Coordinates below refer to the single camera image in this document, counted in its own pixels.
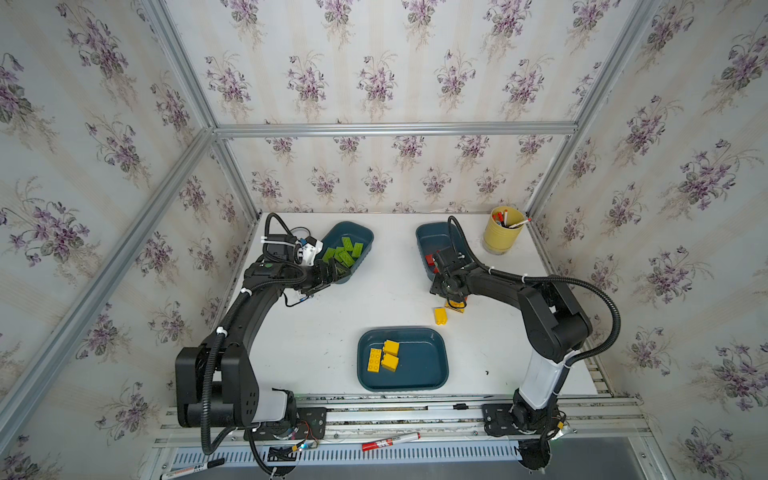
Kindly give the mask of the yellow lego brick front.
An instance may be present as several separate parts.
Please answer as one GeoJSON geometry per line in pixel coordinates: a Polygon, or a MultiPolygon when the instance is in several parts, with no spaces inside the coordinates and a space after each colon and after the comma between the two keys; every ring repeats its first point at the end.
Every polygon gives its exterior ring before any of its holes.
{"type": "Polygon", "coordinates": [[[434,321],[436,325],[446,325],[448,321],[447,310],[445,308],[435,308],[433,310],[434,321]]]}

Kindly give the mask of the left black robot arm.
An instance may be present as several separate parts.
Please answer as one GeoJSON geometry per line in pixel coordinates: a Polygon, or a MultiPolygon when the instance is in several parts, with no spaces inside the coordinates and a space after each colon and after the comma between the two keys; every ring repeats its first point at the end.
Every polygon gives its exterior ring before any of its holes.
{"type": "Polygon", "coordinates": [[[263,322],[286,290],[305,300],[345,275],[318,258],[321,241],[297,237],[276,213],[264,219],[262,253],[243,274],[241,289],[224,317],[197,347],[184,347],[175,360],[177,418],[184,428],[200,429],[202,452],[213,454],[227,435],[247,435],[262,425],[280,434],[300,420],[294,394],[264,392],[250,360],[263,322]]]}

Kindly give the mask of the long green lego brick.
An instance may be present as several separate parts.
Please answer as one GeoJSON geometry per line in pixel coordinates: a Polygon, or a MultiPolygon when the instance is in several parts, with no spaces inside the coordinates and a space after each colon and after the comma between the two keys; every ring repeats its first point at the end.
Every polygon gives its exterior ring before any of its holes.
{"type": "Polygon", "coordinates": [[[323,254],[322,261],[324,263],[329,263],[332,259],[335,258],[336,255],[336,249],[335,248],[328,248],[325,253],[323,254]]]}

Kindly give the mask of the long yellow lego brick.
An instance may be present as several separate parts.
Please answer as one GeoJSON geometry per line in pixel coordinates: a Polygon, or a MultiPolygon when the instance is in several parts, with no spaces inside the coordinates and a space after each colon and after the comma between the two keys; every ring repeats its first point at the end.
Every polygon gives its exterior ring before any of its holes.
{"type": "Polygon", "coordinates": [[[379,373],[381,368],[382,350],[371,348],[369,350],[366,371],[370,373],[379,373]]]}

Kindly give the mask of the small yellow lego brick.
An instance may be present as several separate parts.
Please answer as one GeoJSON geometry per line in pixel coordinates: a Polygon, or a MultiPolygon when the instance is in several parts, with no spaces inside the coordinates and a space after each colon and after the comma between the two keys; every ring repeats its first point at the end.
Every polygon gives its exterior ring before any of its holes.
{"type": "Polygon", "coordinates": [[[395,355],[385,353],[380,361],[380,367],[384,370],[395,372],[399,366],[399,358],[395,355]]]}

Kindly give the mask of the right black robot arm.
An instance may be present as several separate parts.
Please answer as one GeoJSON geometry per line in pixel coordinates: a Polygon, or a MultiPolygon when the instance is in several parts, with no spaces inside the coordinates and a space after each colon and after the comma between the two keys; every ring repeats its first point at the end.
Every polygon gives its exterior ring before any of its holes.
{"type": "Polygon", "coordinates": [[[466,306],[469,297],[474,295],[496,300],[520,312],[532,354],[523,383],[515,390],[502,425],[550,440],[564,421],[557,402],[571,368],[614,345],[622,326],[619,308],[607,293],[581,279],[519,275],[487,265],[467,246],[458,219],[451,215],[446,224],[449,245],[433,254],[430,293],[446,300],[451,307],[466,306]],[[611,315],[608,335],[588,350],[583,345],[592,335],[593,325],[572,287],[593,293],[611,315]]]}

